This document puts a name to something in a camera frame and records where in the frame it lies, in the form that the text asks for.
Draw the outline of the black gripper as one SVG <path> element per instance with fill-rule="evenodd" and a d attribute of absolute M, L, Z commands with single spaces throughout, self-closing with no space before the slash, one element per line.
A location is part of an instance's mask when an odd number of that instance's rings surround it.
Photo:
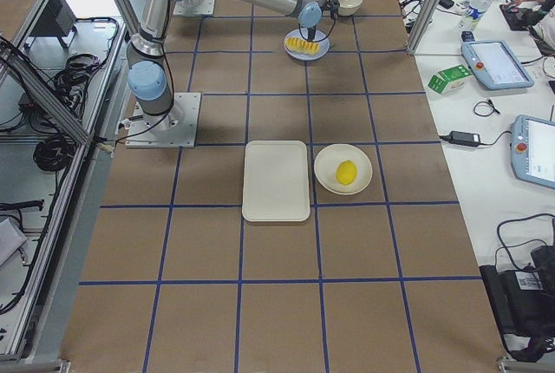
<path fill-rule="evenodd" d="M 308 42 L 314 42 L 317 37 L 317 27 L 316 26 L 308 27 L 306 29 L 305 37 Z"/>

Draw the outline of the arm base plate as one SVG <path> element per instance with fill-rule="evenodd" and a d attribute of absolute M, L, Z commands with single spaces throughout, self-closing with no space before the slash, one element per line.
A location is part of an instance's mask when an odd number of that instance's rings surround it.
<path fill-rule="evenodd" d="M 215 0 L 177 0 L 173 15 L 181 17 L 212 16 L 214 7 Z"/>
<path fill-rule="evenodd" d="M 126 126 L 127 138 L 124 140 L 129 148 L 174 148 L 194 147 L 201 103 L 201 93 L 175 93 L 173 109 L 164 121 L 156 127 L 158 121 L 144 115 L 138 102 L 134 106 L 134 116 Z"/>

